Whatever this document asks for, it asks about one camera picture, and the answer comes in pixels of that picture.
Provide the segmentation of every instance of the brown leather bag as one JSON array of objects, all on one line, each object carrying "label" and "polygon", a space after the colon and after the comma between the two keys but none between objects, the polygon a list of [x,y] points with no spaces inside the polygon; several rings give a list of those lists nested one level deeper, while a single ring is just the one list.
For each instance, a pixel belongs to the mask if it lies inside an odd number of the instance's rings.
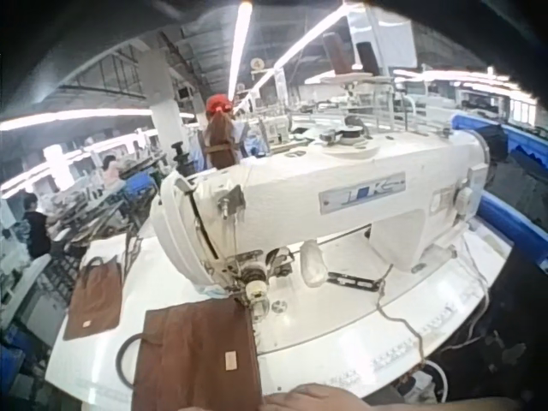
[{"label": "brown leather bag", "polygon": [[93,258],[76,280],[63,340],[116,328],[121,310],[122,274],[116,257],[107,263]]},{"label": "brown leather bag", "polygon": [[[122,357],[139,339],[131,385]],[[262,402],[251,318],[233,299],[147,312],[143,333],[121,346],[116,370],[134,390],[133,411],[256,411]]]}]

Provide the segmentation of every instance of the hand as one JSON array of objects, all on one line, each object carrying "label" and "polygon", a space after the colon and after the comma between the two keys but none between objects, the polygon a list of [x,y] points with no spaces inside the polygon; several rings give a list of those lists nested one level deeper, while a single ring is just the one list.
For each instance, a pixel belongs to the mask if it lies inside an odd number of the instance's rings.
[{"label": "hand", "polygon": [[300,385],[287,393],[265,397],[259,411],[370,411],[354,394],[320,384]]}]

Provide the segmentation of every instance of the sewing machine label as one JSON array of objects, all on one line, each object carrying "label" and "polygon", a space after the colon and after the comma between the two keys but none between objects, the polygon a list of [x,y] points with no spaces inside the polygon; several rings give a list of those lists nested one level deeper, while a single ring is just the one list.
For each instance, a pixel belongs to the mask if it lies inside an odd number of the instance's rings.
[{"label": "sewing machine label", "polygon": [[405,173],[397,173],[384,178],[370,180],[345,188],[333,188],[319,194],[322,214],[342,210],[368,201],[382,199],[405,191]]}]

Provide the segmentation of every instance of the red hat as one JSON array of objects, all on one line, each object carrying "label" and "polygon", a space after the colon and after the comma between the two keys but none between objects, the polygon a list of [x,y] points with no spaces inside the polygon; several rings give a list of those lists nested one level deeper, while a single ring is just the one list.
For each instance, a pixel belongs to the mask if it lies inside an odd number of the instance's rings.
[{"label": "red hat", "polygon": [[214,114],[216,111],[228,113],[232,110],[232,103],[230,103],[226,94],[215,94],[207,99],[205,110],[211,114]]}]

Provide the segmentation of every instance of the industrial sewing machine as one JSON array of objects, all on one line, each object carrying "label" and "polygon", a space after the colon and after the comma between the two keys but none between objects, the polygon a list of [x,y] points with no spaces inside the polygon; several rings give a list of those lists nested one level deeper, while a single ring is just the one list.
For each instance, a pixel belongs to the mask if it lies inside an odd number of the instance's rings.
[{"label": "industrial sewing machine", "polygon": [[374,252],[411,272],[477,211],[489,164],[478,135],[351,138],[194,179],[171,173],[151,212],[171,262],[195,286],[240,296],[257,320],[268,313],[269,280],[291,275],[290,245],[304,241],[301,275],[318,287],[326,268],[317,239],[370,223]]}]

